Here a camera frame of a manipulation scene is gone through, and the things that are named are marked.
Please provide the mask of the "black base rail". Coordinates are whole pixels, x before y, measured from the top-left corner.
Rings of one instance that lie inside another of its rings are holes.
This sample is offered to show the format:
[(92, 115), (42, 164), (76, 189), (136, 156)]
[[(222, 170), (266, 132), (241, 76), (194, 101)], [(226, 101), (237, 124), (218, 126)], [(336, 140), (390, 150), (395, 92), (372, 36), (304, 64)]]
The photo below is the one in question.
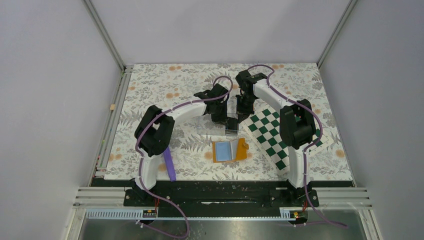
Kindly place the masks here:
[(309, 206), (304, 189), (292, 192), (287, 181), (165, 181), (151, 189), (154, 197), (134, 180), (114, 181), (123, 187), (118, 202), (125, 207), (158, 211), (160, 218), (278, 217), (279, 208)]

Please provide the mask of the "aluminium frame post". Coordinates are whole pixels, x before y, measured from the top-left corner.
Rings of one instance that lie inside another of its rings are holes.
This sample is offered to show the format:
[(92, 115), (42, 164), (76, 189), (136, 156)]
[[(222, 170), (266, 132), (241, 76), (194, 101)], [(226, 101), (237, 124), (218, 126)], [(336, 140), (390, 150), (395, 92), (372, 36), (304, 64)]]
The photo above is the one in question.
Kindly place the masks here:
[(328, 42), (326, 43), (320, 57), (318, 58), (318, 61), (316, 62), (318, 69), (320, 69), (323, 66), (323, 64), (325, 63), (328, 54), (330, 53), (333, 45), (335, 44), (339, 34), (343, 30), (343, 27), (345, 26), (346, 22), (348, 21), (350, 15), (354, 11), (357, 3), (358, 3), (358, 0), (350, 0), (348, 2), (348, 4), (347, 4), (345, 10), (343, 11), (338, 23), (336, 24), (335, 29), (333, 30)]
[(121, 58), (118, 49), (116, 48), (115, 44), (113, 43), (112, 38), (110, 37), (106, 26), (104, 25), (94, 3), (91, 0), (82, 0), (82, 3), (87, 9), (87, 12), (89, 16), (91, 17), (94, 25), (96, 26), (101, 38), (103, 39), (103, 42), (105, 43), (108, 51), (110, 52), (113, 60), (117, 64), (118, 68), (121, 71), (126, 70), (126, 64), (124, 63), (123, 59)]

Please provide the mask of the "floral patterned table mat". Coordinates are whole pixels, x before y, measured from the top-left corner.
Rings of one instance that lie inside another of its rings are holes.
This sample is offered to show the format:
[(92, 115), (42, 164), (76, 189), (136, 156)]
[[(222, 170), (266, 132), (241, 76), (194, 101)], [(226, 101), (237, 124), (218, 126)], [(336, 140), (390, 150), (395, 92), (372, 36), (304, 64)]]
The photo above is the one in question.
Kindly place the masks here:
[[(117, 109), (120, 115), (111, 140), (91, 182), (96, 187), (115, 187), (114, 181), (129, 181), (138, 173), (140, 154), (135, 151), (134, 132), (146, 109), (162, 109), (186, 102), (195, 93), (209, 90), (215, 79), (231, 88), (228, 113), (236, 114), (238, 84), (229, 79), (245, 69), (251, 74), (271, 74), (270, 83), (284, 95), (307, 99), (323, 129), (316, 131), (320, 142), (311, 147), (308, 168), (313, 181), (353, 182), (353, 175), (338, 133), (320, 72), (315, 63), (250, 64), (137, 64), (125, 81), (125, 98)], [(179, 181), (285, 181), (289, 170), (288, 150), (278, 134), (278, 113), (263, 100), (256, 100), (255, 114), (244, 120), (238, 137), (249, 145), (247, 159), (214, 163), (212, 143), (230, 141), (231, 136), (200, 135), (193, 118), (174, 127), (171, 156)]]

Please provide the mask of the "black credit card stack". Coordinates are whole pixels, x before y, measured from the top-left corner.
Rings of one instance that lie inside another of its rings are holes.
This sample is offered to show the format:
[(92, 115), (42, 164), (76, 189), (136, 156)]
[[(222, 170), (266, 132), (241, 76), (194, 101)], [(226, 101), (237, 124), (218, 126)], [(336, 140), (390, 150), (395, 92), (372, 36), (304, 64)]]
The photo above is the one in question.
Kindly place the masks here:
[(237, 136), (239, 131), (239, 123), (237, 118), (229, 117), (225, 122), (224, 133), (226, 136)]

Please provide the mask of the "right aluminium frame post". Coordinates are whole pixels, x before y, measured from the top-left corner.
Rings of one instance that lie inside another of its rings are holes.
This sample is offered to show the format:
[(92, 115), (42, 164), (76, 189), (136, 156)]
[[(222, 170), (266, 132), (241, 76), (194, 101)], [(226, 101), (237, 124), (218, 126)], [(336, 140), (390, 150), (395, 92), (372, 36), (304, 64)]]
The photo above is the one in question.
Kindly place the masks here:
[(346, 22), (348, 21), (350, 15), (354, 11), (357, 3), (358, 3), (358, 0), (350, 0), (348, 2), (348, 4), (347, 4), (345, 10), (343, 11), (338, 23), (336, 24), (335, 29), (333, 30), (328, 42), (326, 43), (320, 57), (318, 58), (318, 61), (316, 62), (318, 69), (320, 69), (323, 66), (323, 64), (325, 63), (328, 54), (330, 53), (333, 45), (335, 44), (339, 34), (343, 30), (343, 27), (345, 26)]

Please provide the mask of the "left aluminium frame post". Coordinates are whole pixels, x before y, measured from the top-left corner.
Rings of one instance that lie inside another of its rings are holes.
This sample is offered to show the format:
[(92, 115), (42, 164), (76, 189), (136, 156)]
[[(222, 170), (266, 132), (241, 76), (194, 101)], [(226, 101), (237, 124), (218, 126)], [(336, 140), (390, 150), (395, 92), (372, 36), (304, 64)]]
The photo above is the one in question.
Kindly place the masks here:
[(103, 42), (105, 43), (108, 51), (110, 52), (113, 60), (117, 64), (118, 68), (121, 71), (126, 70), (126, 64), (124, 63), (123, 59), (121, 58), (118, 49), (116, 48), (115, 44), (113, 43), (112, 38), (110, 37), (106, 26), (104, 25), (94, 3), (91, 0), (82, 0), (82, 3), (87, 9), (87, 12), (89, 16), (91, 17), (94, 25), (96, 26), (101, 38), (103, 39)]

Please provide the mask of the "orange leather card holder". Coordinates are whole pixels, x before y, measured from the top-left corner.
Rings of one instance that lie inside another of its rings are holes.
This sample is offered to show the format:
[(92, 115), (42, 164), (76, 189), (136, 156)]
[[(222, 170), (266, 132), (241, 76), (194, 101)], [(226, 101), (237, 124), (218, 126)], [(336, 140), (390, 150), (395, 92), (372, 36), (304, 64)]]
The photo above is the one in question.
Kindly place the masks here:
[(245, 138), (231, 141), (214, 141), (212, 143), (212, 160), (214, 163), (230, 163), (248, 158), (250, 146)]

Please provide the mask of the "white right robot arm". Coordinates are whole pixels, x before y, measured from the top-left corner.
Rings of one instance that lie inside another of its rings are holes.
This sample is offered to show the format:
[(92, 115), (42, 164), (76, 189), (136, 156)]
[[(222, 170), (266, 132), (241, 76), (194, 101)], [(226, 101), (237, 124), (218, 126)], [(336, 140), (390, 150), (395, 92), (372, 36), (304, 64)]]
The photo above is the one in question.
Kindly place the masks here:
[(240, 88), (236, 95), (236, 114), (239, 123), (255, 113), (254, 102), (261, 99), (279, 112), (279, 135), (288, 147), (288, 182), (293, 186), (287, 191), (287, 201), (293, 206), (301, 205), (307, 194), (301, 187), (310, 182), (307, 166), (307, 149), (313, 145), (316, 134), (315, 114), (307, 99), (292, 100), (271, 85), (264, 73), (250, 74), (240, 71), (235, 80)]

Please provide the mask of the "clear acrylic card box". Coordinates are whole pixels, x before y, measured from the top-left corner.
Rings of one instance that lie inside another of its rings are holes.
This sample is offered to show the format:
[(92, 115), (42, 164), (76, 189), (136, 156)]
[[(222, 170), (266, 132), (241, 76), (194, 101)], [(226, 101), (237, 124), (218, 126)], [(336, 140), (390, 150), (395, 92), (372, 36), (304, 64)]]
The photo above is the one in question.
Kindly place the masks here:
[[(228, 113), (228, 118), (236, 118), (235, 113)], [(215, 124), (212, 122), (211, 115), (199, 116), (196, 120), (196, 132), (199, 135), (208, 135), (208, 136), (226, 136), (226, 137), (235, 137), (236, 135), (225, 135), (225, 124)]]

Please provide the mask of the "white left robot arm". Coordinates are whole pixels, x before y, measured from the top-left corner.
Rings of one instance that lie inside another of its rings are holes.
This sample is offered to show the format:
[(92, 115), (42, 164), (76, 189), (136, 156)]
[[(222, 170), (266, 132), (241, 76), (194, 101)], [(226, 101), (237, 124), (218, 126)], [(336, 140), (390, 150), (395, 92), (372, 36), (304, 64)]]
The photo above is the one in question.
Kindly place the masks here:
[(169, 146), (174, 127), (192, 118), (210, 115), (215, 124), (227, 125), (227, 101), (230, 91), (216, 83), (211, 90), (195, 93), (187, 102), (168, 110), (150, 106), (135, 130), (135, 150), (141, 154), (135, 184), (139, 187), (136, 199), (144, 206), (155, 200), (153, 188), (157, 182), (157, 156)]

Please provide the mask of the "purple marker pen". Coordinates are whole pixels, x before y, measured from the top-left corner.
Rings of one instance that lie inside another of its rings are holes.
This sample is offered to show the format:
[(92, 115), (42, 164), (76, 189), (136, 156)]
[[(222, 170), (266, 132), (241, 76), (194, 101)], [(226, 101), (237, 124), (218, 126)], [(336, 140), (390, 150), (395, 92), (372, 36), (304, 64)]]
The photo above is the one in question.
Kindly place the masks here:
[(171, 155), (171, 150), (170, 150), (169, 147), (167, 147), (165, 149), (165, 151), (163, 152), (163, 158), (164, 158), (164, 162), (165, 162), (165, 166), (166, 166), (166, 170), (167, 170), (169, 180), (171, 182), (175, 182), (177, 180), (176, 171), (175, 171), (175, 167), (174, 167), (174, 163), (173, 163), (173, 158), (172, 158), (172, 155)]

